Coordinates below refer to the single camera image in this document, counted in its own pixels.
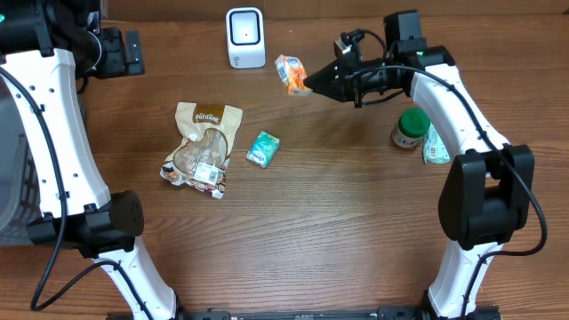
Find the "orange tissue pack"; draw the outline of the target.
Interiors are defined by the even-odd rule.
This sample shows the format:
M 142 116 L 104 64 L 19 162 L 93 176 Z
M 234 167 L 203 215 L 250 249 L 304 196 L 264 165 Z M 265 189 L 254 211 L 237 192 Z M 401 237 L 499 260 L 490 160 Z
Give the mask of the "orange tissue pack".
M 312 93 L 312 90 L 304 84 L 308 75 L 297 57 L 279 55 L 275 65 L 289 95 L 308 96 Z

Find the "green capped clear bottle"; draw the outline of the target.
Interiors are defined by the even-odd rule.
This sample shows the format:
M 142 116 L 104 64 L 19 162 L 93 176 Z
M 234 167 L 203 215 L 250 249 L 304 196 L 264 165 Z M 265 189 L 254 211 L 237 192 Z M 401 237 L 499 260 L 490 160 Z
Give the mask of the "green capped clear bottle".
M 400 148 L 415 148 L 428 132 L 430 125 L 430 119 L 421 108 L 408 108 L 398 118 L 391 138 Z

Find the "teal wet wipes pack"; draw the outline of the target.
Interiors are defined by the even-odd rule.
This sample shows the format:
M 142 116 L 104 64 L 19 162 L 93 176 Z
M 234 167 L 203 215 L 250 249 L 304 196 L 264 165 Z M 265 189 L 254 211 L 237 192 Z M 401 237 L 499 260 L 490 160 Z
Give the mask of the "teal wet wipes pack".
M 451 161 L 445 144 L 433 124 L 423 136 L 422 154 L 425 164 L 447 164 Z

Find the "teal tissue pack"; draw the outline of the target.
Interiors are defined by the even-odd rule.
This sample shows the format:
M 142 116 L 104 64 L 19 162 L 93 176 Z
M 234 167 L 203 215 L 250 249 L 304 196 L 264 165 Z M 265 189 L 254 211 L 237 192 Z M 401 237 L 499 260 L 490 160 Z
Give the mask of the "teal tissue pack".
M 260 166 L 267 168 L 280 147 L 280 139 L 261 131 L 248 151 L 246 158 Z

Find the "beige dried mushroom bag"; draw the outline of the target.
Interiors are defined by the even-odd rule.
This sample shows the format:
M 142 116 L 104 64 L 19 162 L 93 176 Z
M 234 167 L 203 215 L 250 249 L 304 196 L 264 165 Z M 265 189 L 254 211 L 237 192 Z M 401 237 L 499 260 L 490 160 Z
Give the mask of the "beige dried mushroom bag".
M 188 185 L 221 199 L 243 110 L 230 105 L 180 102 L 175 120 L 180 145 L 164 160 L 160 175 L 174 186 Z

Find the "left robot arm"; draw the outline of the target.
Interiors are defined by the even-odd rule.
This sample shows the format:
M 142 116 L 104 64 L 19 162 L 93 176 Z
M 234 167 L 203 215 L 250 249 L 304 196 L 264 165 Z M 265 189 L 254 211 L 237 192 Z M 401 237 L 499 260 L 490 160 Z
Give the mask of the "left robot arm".
M 145 71 L 137 31 L 103 28 L 97 1 L 4 1 L 1 76 L 18 109 L 39 182 L 32 243 L 79 251 L 103 269 L 136 319 L 182 319 L 185 310 L 142 240 L 132 191 L 111 193 L 92 156 L 78 97 L 90 77 Z

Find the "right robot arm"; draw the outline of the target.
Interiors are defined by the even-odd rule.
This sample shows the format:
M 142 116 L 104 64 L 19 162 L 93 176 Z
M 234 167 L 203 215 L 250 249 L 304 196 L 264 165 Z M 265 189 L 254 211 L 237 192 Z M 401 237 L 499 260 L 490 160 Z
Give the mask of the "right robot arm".
M 476 296 L 493 258 L 523 228 L 537 203 L 531 191 L 534 157 L 514 146 L 486 120 L 461 81 L 452 55 L 430 46 L 417 11 L 383 20 L 383 55 L 364 60 L 362 29 L 334 44 L 335 60 L 308 76 L 313 92 L 356 107 L 371 92 L 400 89 L 427 115 L 453 162 L 438 200 L 448 243 L 434 283 L 418 307 L 381 307 L 380 319 L 497 319 L 499 309 L 480 308 Z

